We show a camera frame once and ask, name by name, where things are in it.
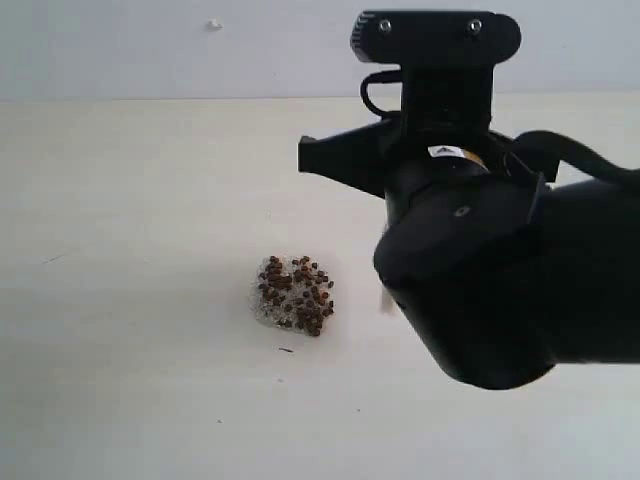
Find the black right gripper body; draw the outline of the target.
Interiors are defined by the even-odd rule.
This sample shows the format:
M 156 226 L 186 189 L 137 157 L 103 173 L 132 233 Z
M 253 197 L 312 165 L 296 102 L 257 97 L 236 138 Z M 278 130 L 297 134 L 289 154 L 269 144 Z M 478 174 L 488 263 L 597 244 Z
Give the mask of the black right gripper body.
M 402 67 L 379 73 L 381 84 L 401 85 L 400 109 L 381 110 L 394 132 L 380 141 L 387 162 L 385 202 L 394 218 L 408 207 L 409 196 L 400 191 L 400 177 L 392 170 L 429 155 L 430 147 L 459 148 L 480 166 L 501 176 L 525 178 L 557 176 L 557 160 L 535 160 L 512 151 L 515 141 L 490 129 L 493 98 L 493 65 L 472 67 Z

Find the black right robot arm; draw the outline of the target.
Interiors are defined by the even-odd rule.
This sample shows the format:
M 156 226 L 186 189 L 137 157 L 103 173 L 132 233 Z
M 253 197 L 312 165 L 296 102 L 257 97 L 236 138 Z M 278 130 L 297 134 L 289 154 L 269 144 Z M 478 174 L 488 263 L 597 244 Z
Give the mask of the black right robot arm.
M 373 265 L 440 368 L 488 390 L 639 360 L 639 174 L 550 131 L 490 127 L 489 67 L 386 71 L 401 108 L 298 168 L 382 198 Z

